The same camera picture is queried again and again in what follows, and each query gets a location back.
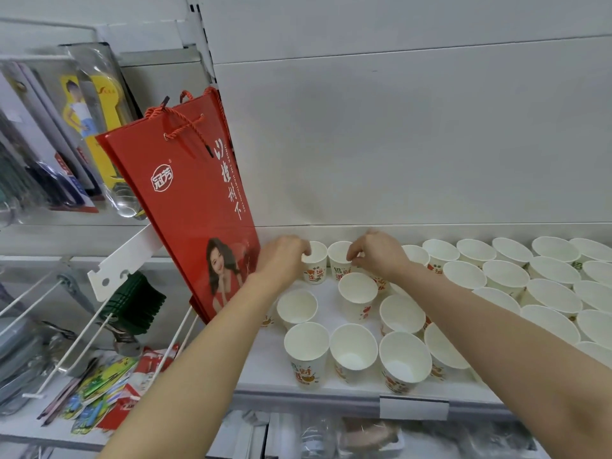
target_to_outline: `red gift bag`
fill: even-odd
[[[208,323],[255,270],[259,240],[217,89],[98,135]]]

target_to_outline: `woman printed on yellow packaging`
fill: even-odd
[[[66,82],[66,90],[68,90],[72,97],[72,103],[68,104],[70,109],[66,115],[68,122],[79,129],[81,137],[83,138],[98,135],[100,132],[96,129],[96,123],[91,117],[91,113],[89,112],[89,108],[87,107],[87,103],[85,103],[83,93],[78,84],[69,80]],[[78,117],[78,122],[73,118],[75,114]]]
[[[242,275],[231,248],[218,238],[208,240],[206,259],[212,307],[219,312],[242,286]]]

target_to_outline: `person's left hand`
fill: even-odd
[[[257,263],[257,273],[266,281],[286,290],[303,272],[302,254],[310,254],[310,242],[286,235],[264,246]]]

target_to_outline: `hand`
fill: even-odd
[[[368,230],[348,248],[346,259],[352,261],[354,266],[363,267],[376,277],[392,283],[411,264],[400,242],[374,229]]]
[[[261,249],[257,273],[286,290],[303,272],[302,254],[310,254],[310,242],[295,235],[279,237]]]

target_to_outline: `woman's long black hair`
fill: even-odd
[[[208,240],[208,245],[206,246],[206,262],[208,262],[210,291],[212,292],[213,296],[215,296],[215,293],[217,293],[219,288],[219,276],[212,268],[212,263],[210,262],[210,254],[215,248],[217,248],[219,253],[223,256],[225,268],[233,271],[236,276],[240,274],[238,264],[236,263],[236,258],[234,257],[234,253],[231,252],[231,248],[216,237]]]

